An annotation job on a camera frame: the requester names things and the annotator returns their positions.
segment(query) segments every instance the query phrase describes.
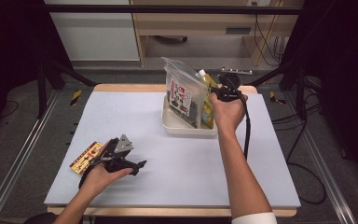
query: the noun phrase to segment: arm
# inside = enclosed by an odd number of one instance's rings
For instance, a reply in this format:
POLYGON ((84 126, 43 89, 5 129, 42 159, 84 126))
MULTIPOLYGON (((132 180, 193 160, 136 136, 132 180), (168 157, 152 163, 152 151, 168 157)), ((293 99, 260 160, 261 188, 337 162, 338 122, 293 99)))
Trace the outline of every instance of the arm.
POLYGON ((75 197, 63 209, 60 215, 53 222, 54 224, 78 224, 83 217, 84 211, 89 203, 99 195, 109 184, 132 172, 131 168, 108 173, 103 164, 96 165, 87 176, 83 186, 75 197))
POLYGON ((210 100, 215 112, 232 218, 271 212, 267 197, 243 156, 235 134, 245 116, 241 101, 221 102, 214 93, 210 100))

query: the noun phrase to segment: black tool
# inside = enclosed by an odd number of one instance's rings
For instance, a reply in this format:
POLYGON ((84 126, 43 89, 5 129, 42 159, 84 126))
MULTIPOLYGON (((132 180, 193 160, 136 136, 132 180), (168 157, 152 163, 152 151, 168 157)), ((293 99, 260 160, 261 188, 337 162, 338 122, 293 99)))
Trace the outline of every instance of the black tool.
POLYGON ((210 92, 216 93, 217 99, 224 102, 240 99, 238 93, 242 93, 238 90, 238 87, 241 84, 241 80, 236 74, 226 73, 219 76, 219 82, 222 83, 220 88, 211 87, 210 89, 210 92))
POLYGON ((245 144, 243 146, 243 155, 245 159, 248 158, 249 141, 251 137, 251 120, 249 118, 248 106, 246 100, 242 95, 242 92, 238 90, 241 85, 241 80, 236 73, 225 73, 219 76, 219 82, 222 83, 220 88, 211 87, 210 92, 214 92, 217 95, 217 99, 224 102, 230 102, 240 99, 246 114, 246 135, 245 144))
POLYGON ((130 175, 137 175, 139 169, 143 168, 146 161, 134 163, 127 161, 126 156, 133 150, 132 142, 127 138, 125 134, 122 134, 120 139, 114 138, 109 140, 103 148, 101 153, 89 161, 89 168, 83 174, 79 188, 83 185, 89 172, 99 163, 103 163, 105 169, 109 173, 113 173, 125 168, 132 168, 130 175))

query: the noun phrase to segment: white table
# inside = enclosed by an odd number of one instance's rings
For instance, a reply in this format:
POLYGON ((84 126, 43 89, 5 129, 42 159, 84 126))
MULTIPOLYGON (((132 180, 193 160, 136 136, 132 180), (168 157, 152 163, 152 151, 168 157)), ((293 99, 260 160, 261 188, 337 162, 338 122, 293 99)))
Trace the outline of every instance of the white table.
MULTIPOLYGON (((278 217, 300 206, 262 95, 247 92, 252 122, 248 162, 278 217)), ((45 204, 59 214, 75 196, 80 175, 69 165, 92 142, 123 133, 134 145, 127 160, 147 160, 92 201, 85 215, 131 217, 229 217, 227 183, 216 137, 184 138, 164 131, 163 85, 103 84, 91 94, 45 204)), ((237 130, 244 143, 245 122, 237 130)))

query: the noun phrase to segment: black cable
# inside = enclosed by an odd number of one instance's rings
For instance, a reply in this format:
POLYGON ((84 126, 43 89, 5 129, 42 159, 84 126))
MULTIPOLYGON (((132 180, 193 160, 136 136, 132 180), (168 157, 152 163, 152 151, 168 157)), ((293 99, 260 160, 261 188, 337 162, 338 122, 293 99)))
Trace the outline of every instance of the black cable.
MULTIPOLYGON (((306 109, 306 111, 312 110, 313 108, 317 108, 317 107, 320 107, 320 106, 321 106, 321 104, 316 104, 316 105, 310 106, 309 108, 306 109)), ((311 114, 313 114, 313 113, 315 113, 317 111, 319 111, 319 108, 316 111, 309 112, 308 115, 311 115, 311 114)), ((280 119, 273 119, 271 122, 272 122, 272 124, 284 124, 284 123, 288 123, 288 122, 291 122, 291 121, 295 120, 297 117, 298 117, 298 114, 294 114, 294 115, 289 115, 287 117, 283 117, 283 118, 280 118, 280 119)))
POLYGON ((260 47, 258 47, 257 40, 255 39, 255 31, 257 30, 257 27, 258 27, 257 14, 255 14, 255 30, 254 30, 255 46, 256 46, 256 47, 258 48, 258 50, 260 51, 260 54, 261 54, 261 56, 263 57, 264 62, 266 62, 266 64, 268 64, 268 65, 270 65, 270 66, 278 66, 278 64, 271 64, 271 63, 267 62, 267 59, 266 59, 266 57, 264 56, 263 51, 261 50, 260 47))
POLYGON ((13 114, 17 110, 17 108, 19 108, 19 103, 17 103, 16 101, 7 101, 7 102, 14 103, 16 105, 16 107, 10 113, 0 116, 0 119, 13 114))
POLYGON ((283 56, 283 46, 284 46, 284 37, 279 37, 279 36, 275 36, 275 40, 274 40, 274 48, 273 48, 273 52, 274 55, 273 57, 276 58, 278 60, 278 62, 280 63, 282 60, 282 56, 283 56), (281 43, 280 43, 280 48, 278 49, 278 39, 281 39, 281 43))
MULTIPOLYGON (((308 108, 307 110, 312 109, 312 108, 316 108, 317 106, 319 106, 319 104, 313 105, 313 106, 311 106, 310 108, 308 108)), ((302 134, 302 133, 304 132, 304 130, 305 130, 306 125, 307 125, 307 119, 304 120, 304 123, 303 123, 303 125, 302 125, 301 131, 300 131, 300 133, 298 134, 298 136, 297 136, 297 138, 296 138, 296 141, 293 143, 293 146, 292 146, 292 148, 291 148, 290 151, 289 151, 289 154, 288 154, 288 156, 287 156, 287 158, 286 158, 286 164, 287 164, 287 165, 297 166, 297 167, 299 167, 299 168, 305 170, 306 172, 310 173, 311 175, 313 175, 313 176, 317 179, 317 181, 321 184, 322 189, 323 189, 323 194, 324 194, 324 195, 323 195, 322 199, 319 200, 319 201, 314 202, 314 201, 311 201, 311 200, 308 200, 308 199, 302 197, 301 195, 298 195, 298 198, 299 198, 300 200, 306 202, 306 203, 321 204, 321 203, 323 203, 323 202, 325 201, 326 195, 327 195, 327 191, 326 191, 326 189, 325 189, 324 182, 321 180, 321 178, 320 178, 319 176, 317 176, 314 172, 312 172, 312 170, 308 169, 307 167, 305 167, 305 166, 303 166, 303 165, 300 165, 300 164, 297 164, 297 163, 294 163, 294 162, 290 162, 290 161, 289 161, 290 158, 291 158, 291 156, 292 156, 292 154, 293 154, 293 152, 295 151, 296 145, 297 145, 297 143, 298 143, 298 140, 299 140, 300 137, 301 137, 301 134, 302 134)))
POLYGON ((303 124, 304 124, 304 123, 297 124, 296 126, 293 126, 293 127, 291 127, 291 128, 285 128, 285 129, 275 129, 275 132, 293 130, 293 129, 295 129, 296 127, 300 127, 300 126, 301 126, 301 125, 303 125, 303 124))
POLYGON ((249 141, 251 138, 251 119, 249 118, 249 111, 248 111, 248 105, 246 104, 246 100, 243 97, 243 95, 240 93, 240 91, 237 90, 237 86, 234 85, 234 83, 226 77, 221 76, 225 81, 228 81, 231 84, 231 89, 234 89, 237 96, 240 98, 243 109, 245 110, 245 116, 246 116, 246 135, 245 135, 245 143, 243 146, 243 155, 245 156, 245 159, 248 158, 248 151, 249 151, 249 141))
POLYGON ((314 114, 314 113, 316 113, 316 112, 318 112, 318 111, 321 111, 322 106, 321 106, 320 104, 317 104, 317 107, 318 107, 317 110, 310 112, 308 115, 312 115, 312 114, 314 114))
POLYGON ((287 165, 297 166, 297 167, 299 167, 299 168, 301 168, 301 169, 307 171, 309 174, 313 175, 313 177, 315 177, 315 178, 318 180, 318 182, 321 184, 321 186, 322 186, 324 195, 322 196, 322 199, 321 199, 321 200, 315 202, 315 201, 308 200, 308 199, 302 197, 301 195, 298 195, 298 198, 299 198, 300 200, 302 200, 302 201, 304 201, 304 202, 306 202, 306 203, 310 203, 310 204, 321 204, 321 203, 323 203, 324 200, 325 200, 326 197, 327 197, 327 191, 326 191, 326 188, 325 188, 325 186, 324 186, 324 182, 322 181, 322 179, 321 179, 319 176, 317 176, 314 172, 312 172, 312 170, 308 169, 307 167, 305 167, 305 166, 303 166, 303 165, 300 165, 300 164, 297 164, 297 163, 294 163, 294 162, 287 162, 286 164, 287 164, 287 165))
POLYGON ((310 95, 306 96, 304 100, 307 101, 308 98, 310 98, 311 96, 316 96, 317 97, 318 93, 311 93, 310 95))
MULTIPOLYGON (((258 24, 257 14, 255 14, 255 25, 257 26, 259 33, 260 33, 261 36, 263 37, 264 43, 265 43, 266 46, 267 46, 267 49, 268 49, 268 51, 269 51, 269 54, 272 56, 272 58, 275 60, 275 62, 278 63, 278 60, 274 57, 274 54, 272 53, 271 49, 269 48, 269 43, 267 42, 267 39, 264 37, 264 34, 263 34, 263 32, 262 32, 262 30, 261 30, 261 28, 260 28, 260 25, 258 24)), ((271 27, 272 27, 272 23, 271 23, 271 25, 269 26, 268 32, 271 30, 271 27)))

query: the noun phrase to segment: white sleeve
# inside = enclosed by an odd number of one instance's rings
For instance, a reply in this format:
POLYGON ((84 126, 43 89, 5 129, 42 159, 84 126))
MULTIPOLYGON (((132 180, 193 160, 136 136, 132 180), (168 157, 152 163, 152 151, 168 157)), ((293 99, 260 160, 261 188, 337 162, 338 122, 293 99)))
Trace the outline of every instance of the white sleeve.
POLYGON ((258 213, 243 217, 236 217, 231 224, 277 224, 274 213, 258 213))

